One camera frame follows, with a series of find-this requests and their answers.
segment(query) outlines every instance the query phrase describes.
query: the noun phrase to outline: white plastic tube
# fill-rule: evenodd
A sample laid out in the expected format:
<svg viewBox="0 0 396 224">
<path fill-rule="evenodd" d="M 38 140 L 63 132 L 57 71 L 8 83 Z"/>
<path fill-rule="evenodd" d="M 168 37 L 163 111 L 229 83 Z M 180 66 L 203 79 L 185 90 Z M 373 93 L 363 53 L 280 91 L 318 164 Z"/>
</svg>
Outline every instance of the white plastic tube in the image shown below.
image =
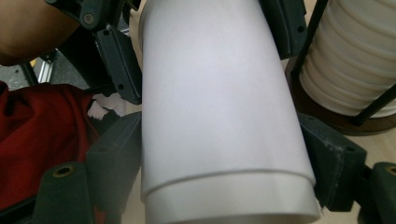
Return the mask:
<svg viewBox="0 0 396 224">
<path fill-rule="evenodd" d="M 300 80 L 318 104 L 356 116 L 396 83 L 396 0 L 332 0 Z M 396 113 L 391 102 L 373 118 Z"/>
<path fill-rule="evenodd" d="M 147 223 L 308 223 L 315 178 L 256 0 L 150 0 L 143 48 Z"/>
</svg>

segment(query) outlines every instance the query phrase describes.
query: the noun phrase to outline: red cloth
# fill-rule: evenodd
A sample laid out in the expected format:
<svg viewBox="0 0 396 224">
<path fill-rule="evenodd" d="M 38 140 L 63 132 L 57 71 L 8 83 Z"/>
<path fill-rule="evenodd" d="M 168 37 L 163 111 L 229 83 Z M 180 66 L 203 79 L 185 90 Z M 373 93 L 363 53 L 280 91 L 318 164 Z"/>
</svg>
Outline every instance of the red cloth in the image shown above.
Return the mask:
<svg viewBox="0 0 396 224">
<path fill-rule="evenodd" d="M 0 210 L 36 195 L 50 167 L 85 160 L 98 137 L 87 117 L 91 98 L 70 85 L 8 91 L 0 81 Z"/>
</svg>

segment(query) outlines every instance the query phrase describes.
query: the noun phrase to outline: black metal rod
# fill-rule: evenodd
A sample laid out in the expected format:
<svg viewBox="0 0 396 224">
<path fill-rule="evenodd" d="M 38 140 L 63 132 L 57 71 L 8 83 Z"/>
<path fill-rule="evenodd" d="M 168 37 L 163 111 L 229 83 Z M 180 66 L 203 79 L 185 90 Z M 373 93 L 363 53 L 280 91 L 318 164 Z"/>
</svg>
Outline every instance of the black metal rod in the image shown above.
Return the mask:
<svg viewBox="0 0 396 224">
<path fill-rule="evenodd" d="M 394 99 L 396 99 L 396 84 L 393 85 L 389 90 L 385 91 L 365 109 L 363 109 L 359 113 L 359 115 L 352 118 L 352 124 L 356 126 L 361 126 L 364 121 L 369 119 L 372 115 L 374 115 L 376 112 L 378 112 L 380 109 L 382 109 Z"/>
<path fill-rule="evenodd" d="M 38 80 L 32 65 L 30 65 L 30 63 L 21 63 L 20 67 L 29 86 L 38 85 Z"/>
<path fill-rule="evenodd" d="M 304 44 L 303 48 L 301 49 L 300 54 L 297 56 L 297 59 L 294 62 L 292 62 L 292 63 L 294 63 L 294 65 L 292 66 L 292 70 L 290 73 L 293 76 L 298 76 L 301 72 L 301 68 L 303 67 L 305 57 L 308 54 L 309 47 L 312 44 L 312 40 L 314 39 L 315 32 L 318 29 L 320 19 L 323 15 L 323 12 L 324 12 L 328 2 L 329 2 L 329 0 L 318 0 L 317 3 L 315 4 L 315 8 L 312 13 L 311 20 L 309 21 L 309 24 L 308 24 L 305 44 Z"/>
</svg>

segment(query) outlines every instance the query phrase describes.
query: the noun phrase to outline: human arm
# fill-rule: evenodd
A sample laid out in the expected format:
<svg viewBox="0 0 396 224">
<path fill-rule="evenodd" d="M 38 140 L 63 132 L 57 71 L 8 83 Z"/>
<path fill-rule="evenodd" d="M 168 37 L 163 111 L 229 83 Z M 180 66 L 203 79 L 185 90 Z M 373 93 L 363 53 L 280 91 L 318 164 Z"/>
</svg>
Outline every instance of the human arm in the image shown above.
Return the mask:
<svg viewBox="0 0 396 224">
<path fill-rule="evenodd" d="M 44 0 L 0 0 L 0 64 L 48 53 L 77 28 L 76 21 Z"/>
</svg>

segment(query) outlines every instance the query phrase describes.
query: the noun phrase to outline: white spool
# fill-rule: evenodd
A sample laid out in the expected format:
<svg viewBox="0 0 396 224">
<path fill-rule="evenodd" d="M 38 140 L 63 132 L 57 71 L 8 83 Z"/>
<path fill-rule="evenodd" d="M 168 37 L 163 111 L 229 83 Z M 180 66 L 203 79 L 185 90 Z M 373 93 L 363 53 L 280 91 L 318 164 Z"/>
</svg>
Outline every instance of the white spool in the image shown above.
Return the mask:
<svg viewBox="0 0 396 224">
<path fill-rule="evenodd" d="M 300 81 L 323 107 L 358 115 L 396 84 L 396 0 L 329 1 Z M 373 118 L 396 113 L 396 101 Z"/>
</svg>

